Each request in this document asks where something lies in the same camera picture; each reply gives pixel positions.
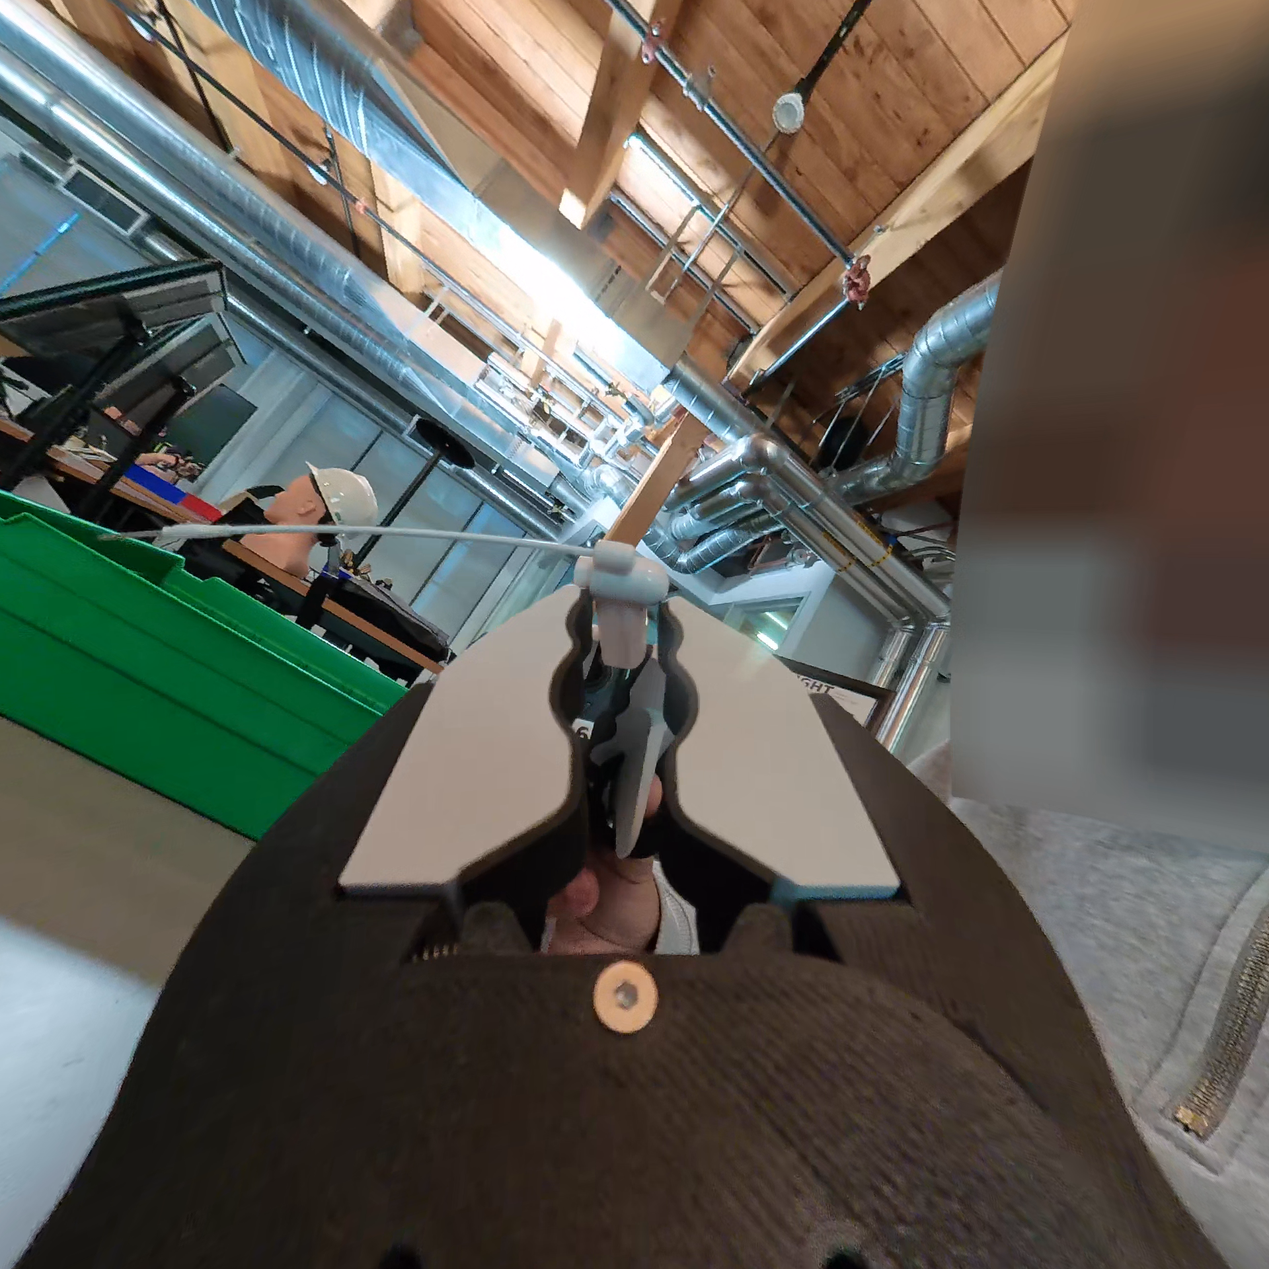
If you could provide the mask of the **large silver ventilation duct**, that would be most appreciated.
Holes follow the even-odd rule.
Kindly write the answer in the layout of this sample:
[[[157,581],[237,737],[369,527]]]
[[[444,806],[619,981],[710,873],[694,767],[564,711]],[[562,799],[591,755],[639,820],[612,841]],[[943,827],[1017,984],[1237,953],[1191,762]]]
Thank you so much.
[[[642,392],[681,386],[689,329],[413,75],[345,2],[196,7]]]

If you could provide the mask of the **black disc floor lamp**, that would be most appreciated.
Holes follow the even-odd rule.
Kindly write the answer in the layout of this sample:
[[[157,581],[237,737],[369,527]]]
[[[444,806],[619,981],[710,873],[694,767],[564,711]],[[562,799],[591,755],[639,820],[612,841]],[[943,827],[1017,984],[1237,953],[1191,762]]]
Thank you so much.
[[[410,432],[416,439],[420,439],[425,445],[428,445],[431,453],[428,454],[423,468],[416,474],[411,483],[405,486],[391,504],[390,510],[381,518],[379,524],[382,527],[391,527],[394,524],[394,521],[408,507],[413,496],[422,489],[423,483],[426,483],[440,465],[450,465],[461,471],[468,471],[474,466],[474,456],[464,441],[453,436],[434,416],[425,413],[416,415]]]

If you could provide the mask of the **wooden post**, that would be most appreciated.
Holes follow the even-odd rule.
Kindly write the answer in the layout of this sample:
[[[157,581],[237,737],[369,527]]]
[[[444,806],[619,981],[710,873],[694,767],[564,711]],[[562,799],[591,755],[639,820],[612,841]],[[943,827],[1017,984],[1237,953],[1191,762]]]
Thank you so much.
[[[684,406],[671,416],[662,445],[651,465],[618,512],[604,542],[636,546],[653,527],[674,486],[700,459],[712,432]]]

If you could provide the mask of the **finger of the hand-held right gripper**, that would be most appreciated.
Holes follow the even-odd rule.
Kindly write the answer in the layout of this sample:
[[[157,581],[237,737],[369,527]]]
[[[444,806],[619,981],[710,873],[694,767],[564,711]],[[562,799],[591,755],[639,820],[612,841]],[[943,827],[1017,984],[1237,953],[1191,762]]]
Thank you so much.
[[[638,850],[656,768],[663,752],[668,749],[668,722],[663,713],[668,682],[666,673],[659,660],[644,660],[639,669],[641,672],[630,696],[630,708],[636,713],[641,723],[641,746],[638,752],[639,764],[636,767],[639,774],[639,788],[632,806],[636,814],[633,826],[639,832],[638,839],[633,844],[633,850],[613,850],[613,853],[619,858],[629,858]]]

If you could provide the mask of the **long silver duct pipe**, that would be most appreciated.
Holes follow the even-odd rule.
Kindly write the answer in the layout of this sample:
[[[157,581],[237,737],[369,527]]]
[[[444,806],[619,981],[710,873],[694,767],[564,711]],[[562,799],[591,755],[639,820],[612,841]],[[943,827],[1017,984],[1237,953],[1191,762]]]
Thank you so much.
[[[221,259],[251,294],[240,308],[292,358],[391,433],[405,436],[420,413],[444,424],[476,453],[479,487],[517,516],[530,516],[529,498],[580,515],[604,493],[453,385],[376,303],[396,293],[346,247],[73,31],[54,24],[51,45],[39,39],[47,33],[3,18],[3,102]]]

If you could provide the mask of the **wooden work table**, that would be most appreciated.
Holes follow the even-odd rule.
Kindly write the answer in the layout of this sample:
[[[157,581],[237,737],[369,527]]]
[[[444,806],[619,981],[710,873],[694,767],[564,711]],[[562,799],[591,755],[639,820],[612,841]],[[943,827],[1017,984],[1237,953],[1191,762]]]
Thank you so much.
[[[210,549],[233,583],[302,629],[372,661],[411,685],[450,660],[449,637],[388,589],[343,567],[304,580],[249,549],[240,539]]]

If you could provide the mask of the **framed sign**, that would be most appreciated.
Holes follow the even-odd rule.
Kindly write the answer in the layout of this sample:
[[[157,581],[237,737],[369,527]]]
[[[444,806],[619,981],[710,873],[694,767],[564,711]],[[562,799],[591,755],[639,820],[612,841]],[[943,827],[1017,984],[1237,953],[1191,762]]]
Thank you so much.
[[[878,732],[890,700],[894,697],[893,688],[825,670],[780,654],[775,655],[775,660],[790,669],[802,681],[807,691],[828,694],[870,734]]]

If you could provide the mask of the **white hard hat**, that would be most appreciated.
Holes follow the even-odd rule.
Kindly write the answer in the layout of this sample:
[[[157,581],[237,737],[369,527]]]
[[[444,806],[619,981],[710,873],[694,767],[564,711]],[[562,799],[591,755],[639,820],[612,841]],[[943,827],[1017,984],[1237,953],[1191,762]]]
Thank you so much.
[[[307,463],[314,495],[323,507],[322,524],[338,527],[373,527],[378,524],[378,500],[372,483],[352,469],[320,468]]]

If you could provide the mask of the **red and blue box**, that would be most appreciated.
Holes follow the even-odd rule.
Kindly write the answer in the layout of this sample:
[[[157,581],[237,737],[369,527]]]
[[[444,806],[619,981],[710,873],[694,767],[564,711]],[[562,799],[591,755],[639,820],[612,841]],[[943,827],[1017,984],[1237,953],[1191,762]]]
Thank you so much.
[[[169,480],[172,471],[154,468],[154,466],[144,466],[144,465],[132,465],[125,472],[124,478],[133,481],[145,487],[151,496],[159,496],[168,503],[172,503],[181,507],[184,512],[200,516],[206,521],[218,521],[222,516],[222,512],[213,503],[201,500],[198,495],[192,493],[190,490],[183,489],[177,481]]]

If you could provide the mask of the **grey desk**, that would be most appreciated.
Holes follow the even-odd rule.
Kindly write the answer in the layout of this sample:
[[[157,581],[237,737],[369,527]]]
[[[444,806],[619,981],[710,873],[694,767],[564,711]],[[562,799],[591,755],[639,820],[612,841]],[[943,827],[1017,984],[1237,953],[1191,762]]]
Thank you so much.
[[[2,915],[162,984],[252,847],[24,726],[2,723]]]

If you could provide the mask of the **green plastic bin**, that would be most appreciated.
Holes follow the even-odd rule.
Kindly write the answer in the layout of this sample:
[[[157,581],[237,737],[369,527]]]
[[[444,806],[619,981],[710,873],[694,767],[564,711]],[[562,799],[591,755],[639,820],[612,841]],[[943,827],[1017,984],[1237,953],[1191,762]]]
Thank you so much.
[[[3,716],[240,835],[406,691],[175,554],[2,501]]]

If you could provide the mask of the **bundle of silver pipes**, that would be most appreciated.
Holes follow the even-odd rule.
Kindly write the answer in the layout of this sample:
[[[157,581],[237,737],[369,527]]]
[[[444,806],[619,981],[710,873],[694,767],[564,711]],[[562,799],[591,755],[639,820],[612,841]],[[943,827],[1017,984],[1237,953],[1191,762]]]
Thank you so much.
[[[947,645],[947,596],[884,543],[879,528],[833,492],[793,448],[765,429],[755,410],[707,377],[690,358],[672,368],[665,386],[694,421],[725,439],[727,447],[681,477],[656,509],[671,503],[701,506],[706,495],[742,483],[742,503],[757,503],[888,619],[891,634],[882,646],[878,684],[890,687],[893,696],[875,734],[897,753]]]

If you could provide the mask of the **silver elbow duct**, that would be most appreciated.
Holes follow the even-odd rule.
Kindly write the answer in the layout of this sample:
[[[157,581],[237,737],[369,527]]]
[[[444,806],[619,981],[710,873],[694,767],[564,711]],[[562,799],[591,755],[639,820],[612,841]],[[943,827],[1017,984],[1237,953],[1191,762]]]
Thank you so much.
[[[1005,268],[997,268],[935,311],[917,330],[900,368],[893,448],[849,468],[834,481],[843,503],[870,503],[916,486],[937,469],[947,450],[959,370],[990,341],[1003,274]]]

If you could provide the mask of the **grey zip hoodie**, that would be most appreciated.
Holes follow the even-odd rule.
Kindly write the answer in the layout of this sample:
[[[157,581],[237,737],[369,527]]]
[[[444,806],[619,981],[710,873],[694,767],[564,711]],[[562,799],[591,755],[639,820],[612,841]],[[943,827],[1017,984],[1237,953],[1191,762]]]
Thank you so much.
[[[1020,888],[1186,1208],[1268,1265],[1266,855],[955,797],[947,741],[910,768]]]

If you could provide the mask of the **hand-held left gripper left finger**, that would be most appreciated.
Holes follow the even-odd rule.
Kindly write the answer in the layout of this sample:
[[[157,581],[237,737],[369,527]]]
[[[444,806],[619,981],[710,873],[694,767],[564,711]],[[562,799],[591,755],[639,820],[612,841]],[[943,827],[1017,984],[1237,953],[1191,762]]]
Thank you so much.
[[[589,602],[565,584],[438,676],[343,867],[349,894],[473,894],[580,809],[564,705],[589,634]]]

